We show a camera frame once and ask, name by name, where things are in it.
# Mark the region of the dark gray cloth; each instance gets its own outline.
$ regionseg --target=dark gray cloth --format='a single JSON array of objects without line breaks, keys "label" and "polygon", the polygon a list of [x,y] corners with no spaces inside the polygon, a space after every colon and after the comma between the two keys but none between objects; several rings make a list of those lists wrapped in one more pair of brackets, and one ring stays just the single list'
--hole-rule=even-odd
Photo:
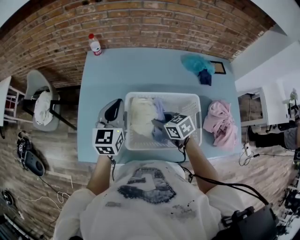
[{"label": "dark gray cloth", "polygon": [[297,149],[297,127],[290,128],[284,131],[285,135],[285,146],[289,150]]}]

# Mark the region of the graphic print on shirt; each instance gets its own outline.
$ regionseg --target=graphic print on shirt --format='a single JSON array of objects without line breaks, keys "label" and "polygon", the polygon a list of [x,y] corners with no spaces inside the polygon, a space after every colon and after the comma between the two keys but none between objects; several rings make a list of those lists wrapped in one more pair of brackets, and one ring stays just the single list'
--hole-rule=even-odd
[{"label": "graphic print on shirt", "polygon": [[[155,189],[147,191],[135,186],[129,186],[130,184],[147,183],[146,177],[142,177],[145,174],[151,175]],[[142,199],[152,204],[167,203],[176,196],[174,190],[165,181],[163,173],[153,167],[138,168],[127,182],[127,185],[118,188],[118,192],[125,198]]]}]

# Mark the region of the plastic bottle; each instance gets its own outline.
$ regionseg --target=plastic bottle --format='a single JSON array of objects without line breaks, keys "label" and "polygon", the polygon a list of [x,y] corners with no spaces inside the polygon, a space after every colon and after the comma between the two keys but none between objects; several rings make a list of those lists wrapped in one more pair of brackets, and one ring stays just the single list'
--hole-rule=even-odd
[{"label": "plastic bottle", "polygon": [[102,53],[100,43],[92,33],[89,34],[89,44],[90,44],[90,48],[92,49],[92,51],[96,56],[99,56]]}]

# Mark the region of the blue cloth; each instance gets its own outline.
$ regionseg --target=blue cloth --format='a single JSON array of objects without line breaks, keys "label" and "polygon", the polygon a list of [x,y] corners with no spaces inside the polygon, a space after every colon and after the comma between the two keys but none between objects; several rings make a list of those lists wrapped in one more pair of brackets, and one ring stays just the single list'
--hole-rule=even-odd
[{"label": "blue cloth", "polygon": [[210,75],[215,73],[215,67],[210,61],[207,61],[203,57],[195,54],[186,54],[181,56],[181,63],[190,72],[198,76],[199,72],[207,70]]},{"label": "blue cloth", "polygon": [[[165,121],[165,115],[164,115],[164,105],[163,100],[159,97],[156,97],[153,99],[154,106],[156,108],[156,112],[158,114],[157,120]],[[154,126],[152,131],[153,139],[159,143],[165,143],[167,139],[164,137],[163,132],[156,126]]]},{"label": "blue cloth", "polygon": [[207,69],[199,72],[198,77],[201,84],[211,86],[211,75],[207,72]]}]

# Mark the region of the white chair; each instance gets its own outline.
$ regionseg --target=white chair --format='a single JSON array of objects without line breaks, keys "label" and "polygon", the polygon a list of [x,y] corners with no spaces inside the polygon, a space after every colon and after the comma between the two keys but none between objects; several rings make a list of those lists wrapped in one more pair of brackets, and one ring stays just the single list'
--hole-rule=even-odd
[{"label": "white chair", "polygon": [[[53,119],[50,123],[47,125],[39,125],[35,119],[34,113],[30,111],[27,108],[27,104],[33,100],[33,96],[38,90],[47,88],[49,89],[49,92],[51,94],[51,101],[50,101],[50,109],[49,113],[53,115]],[[71,127],[74,130],[77,130],[77,128],[68,122],[66,119],[64,119],[60,115],[60,105],[66,104],[66,105],[77,105],[78,103],[74,102],[68,102],[68,101],[61,101],[60,97],[56,91],[56,89],[53,87],[53,85],[47,81],[47,79],[44,77],[43,74],[41,74],[37,70],[31,70],[27,74],[27,90],[24,97],[24,103],[23,103],[23,110],[25,110],[27,113],[29,113],[33,117],[33,126],[41,131],[45,132],[51,132],[55,131],[59,125],[60,120],[67,124],[69,127]]]}]

